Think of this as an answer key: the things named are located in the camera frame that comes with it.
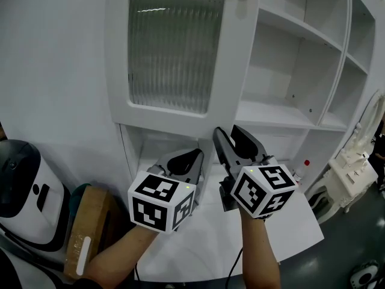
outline glass panel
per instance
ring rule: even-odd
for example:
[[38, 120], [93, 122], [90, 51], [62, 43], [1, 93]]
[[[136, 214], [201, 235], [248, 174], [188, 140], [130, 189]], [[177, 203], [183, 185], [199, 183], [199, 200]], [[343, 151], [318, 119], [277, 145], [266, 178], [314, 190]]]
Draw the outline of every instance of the glass panel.
[[129, 0], [129, 94], [135, 104], [205, 113], [224, 0]]

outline cabinet door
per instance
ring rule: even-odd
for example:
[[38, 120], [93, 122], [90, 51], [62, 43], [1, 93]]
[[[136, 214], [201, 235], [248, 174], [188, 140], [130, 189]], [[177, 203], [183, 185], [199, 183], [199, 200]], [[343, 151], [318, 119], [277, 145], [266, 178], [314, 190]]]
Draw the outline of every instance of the cabinet door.
[[258, 0], [107, 0], [113, 121], [195, 138], [231, 130]]

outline brown box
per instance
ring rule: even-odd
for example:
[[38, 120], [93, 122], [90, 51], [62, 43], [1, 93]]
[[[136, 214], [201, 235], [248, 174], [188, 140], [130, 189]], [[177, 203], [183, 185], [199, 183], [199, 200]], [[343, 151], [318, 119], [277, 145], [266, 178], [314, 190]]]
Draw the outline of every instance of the brown box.
[[123, 236], [126, 222], [124, 212], [110, 192], [87, 186], [73, 222], [64, 275], [81, 278], [87, 263]]

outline cube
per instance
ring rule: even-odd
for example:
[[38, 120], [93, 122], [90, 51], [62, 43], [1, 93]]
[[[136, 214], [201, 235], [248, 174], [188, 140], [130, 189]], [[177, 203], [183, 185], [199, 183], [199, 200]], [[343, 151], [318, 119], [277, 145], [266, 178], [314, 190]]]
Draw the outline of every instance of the cube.
[[282, 209], [297, 188], [285, 165], [245, 166], [231, 195], [253, 218], [265, 218]]
[[133, 223], [170, 234], [191, 214], [196, 185], [140, 171], [128, 190]]

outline shiny floor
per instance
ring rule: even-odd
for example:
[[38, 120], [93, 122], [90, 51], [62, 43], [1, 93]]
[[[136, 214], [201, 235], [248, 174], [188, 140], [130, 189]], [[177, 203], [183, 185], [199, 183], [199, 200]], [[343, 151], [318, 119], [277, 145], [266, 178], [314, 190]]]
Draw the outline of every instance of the shiny floor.
[[[385, 200], [375, 184], [348, 214], [339, 211], [321, 229], [323, 241], [281, 262], [283, 289], [350, 288], [349, 274], [356, 265], [371, 259], [377, 260], [381, 267], [385, 263]], [[225, 281], [188, 283], [184, 288], [224, 288]], [[164, 288], [164, 284], [142, 282], [141, 287]], [[242, 276], [232, 277], [229, 288], [245, 288]]]

